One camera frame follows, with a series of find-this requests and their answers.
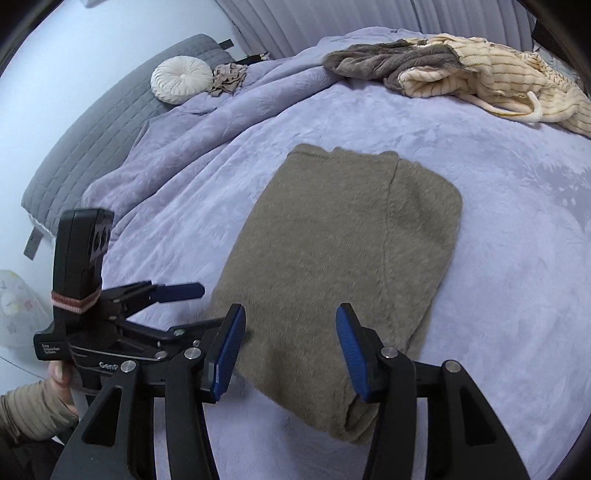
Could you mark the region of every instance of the tag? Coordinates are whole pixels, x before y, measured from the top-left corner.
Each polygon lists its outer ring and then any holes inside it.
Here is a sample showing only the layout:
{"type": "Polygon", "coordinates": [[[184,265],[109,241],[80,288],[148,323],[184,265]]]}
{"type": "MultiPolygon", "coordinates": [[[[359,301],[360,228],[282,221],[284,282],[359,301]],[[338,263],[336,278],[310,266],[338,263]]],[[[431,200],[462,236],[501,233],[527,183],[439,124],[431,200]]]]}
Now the tag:
{"type": "Polygon", "coordinates": [[[220,45],[220,48],[222,50],[227,50],[229,48],[232,48],[234,46],[234,42],[230,39],[228,40],[224,40],[223,42],[219,43],[218,45],[220,45]]]}
{"type": "Polygon", "coordinates": [[[27,240],[25,251],[23,252],[25,257],[31,260],[35,258],[42,238],[43,232],[41,232],[37,227],[33,227],[33,231],[31,232],[31,235],[29,235],[29,240],[27,240]]]}

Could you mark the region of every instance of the cream striped fabric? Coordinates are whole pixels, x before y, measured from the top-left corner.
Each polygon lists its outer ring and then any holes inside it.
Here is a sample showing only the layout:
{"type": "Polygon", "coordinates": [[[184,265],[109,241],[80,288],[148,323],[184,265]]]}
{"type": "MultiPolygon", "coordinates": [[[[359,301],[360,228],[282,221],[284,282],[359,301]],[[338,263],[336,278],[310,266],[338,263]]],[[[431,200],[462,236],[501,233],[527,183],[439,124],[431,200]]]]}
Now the cream striped fabric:
{"type": "Polygon", "coordinates": [[[591,101],[538,53],[448,34],[433,37],[427,44],[448,45],[464,68],[408,69],[398,76],[406,95],[456,95],[494,115],[521,122],[557,122],[591,138],[591,101]]]}

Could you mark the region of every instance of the lavender blanket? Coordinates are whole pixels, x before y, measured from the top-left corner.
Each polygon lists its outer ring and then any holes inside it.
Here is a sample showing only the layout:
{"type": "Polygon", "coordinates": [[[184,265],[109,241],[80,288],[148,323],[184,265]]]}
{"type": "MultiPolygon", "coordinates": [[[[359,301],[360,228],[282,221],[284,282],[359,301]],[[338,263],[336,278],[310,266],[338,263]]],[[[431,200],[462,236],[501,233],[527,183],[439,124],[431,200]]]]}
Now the lavender blanket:
{"type": "MultiPolygon", "coordinates": [[[[419,161],[464,201],[421,360],[464,364],[532,479],[547,480],[591,412],[591,141],[454,98],[337,81],[320,67],[351,44],[414,36],[368,28],[325,38],[251,66],[234,97],[201,94],[153,119],[126,163],[85,195],[85,205],[116,213],[105,285],[198,280],[211,293],[258,196],[299,143],[419,161]]],[[[154,306],[134,320],[166,329],[208,301],[154,306]]],[[[225,480],[362,476],[366,449],[312,431],[240,379],[206,415],[225,480]]],[[[162,450],[161,431],[157,441],[162,450]]],[[[420,478],[424,439],[417,445],[420,478]]],[[[165,466],[162,455],[161,478],[165,466]]]]}

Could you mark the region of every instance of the human hand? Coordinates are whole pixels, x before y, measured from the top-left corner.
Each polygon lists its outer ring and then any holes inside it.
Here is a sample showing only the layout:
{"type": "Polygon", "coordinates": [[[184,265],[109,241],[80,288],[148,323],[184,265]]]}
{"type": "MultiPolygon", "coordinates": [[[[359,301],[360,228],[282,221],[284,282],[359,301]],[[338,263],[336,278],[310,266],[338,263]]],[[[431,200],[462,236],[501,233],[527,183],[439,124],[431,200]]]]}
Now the human hand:
{"type": "Polygon", "coordinates": [[[65,362],[53,360],[49,362],[48,372],[51,389],[55,392],[57,398],[59,398],[74,415],[78,415],[78,410],[74,406],[72,392],[70,391],[74,374],[73,367],[65,362]]]}

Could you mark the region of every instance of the red white strap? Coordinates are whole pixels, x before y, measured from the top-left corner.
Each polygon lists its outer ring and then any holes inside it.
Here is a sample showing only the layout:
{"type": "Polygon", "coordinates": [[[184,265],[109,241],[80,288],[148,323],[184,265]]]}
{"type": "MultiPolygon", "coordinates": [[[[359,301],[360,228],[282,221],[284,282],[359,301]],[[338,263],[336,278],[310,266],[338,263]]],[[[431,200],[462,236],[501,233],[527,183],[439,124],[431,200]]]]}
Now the red white strap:
{"type": "Polygon", "coordinates": [[[94,293],[88,295],[85,299],[78,300],[71,299],[70,297],[66,297],[65,295],[52,291],[51,302],[53,303],[54,307],[82,315],[84,312],[87,312],[93,306],[95,306],[96,302],[99,301],[101,292],[102,286],[99,285],[99,288],[97,288],[94,293]]]}

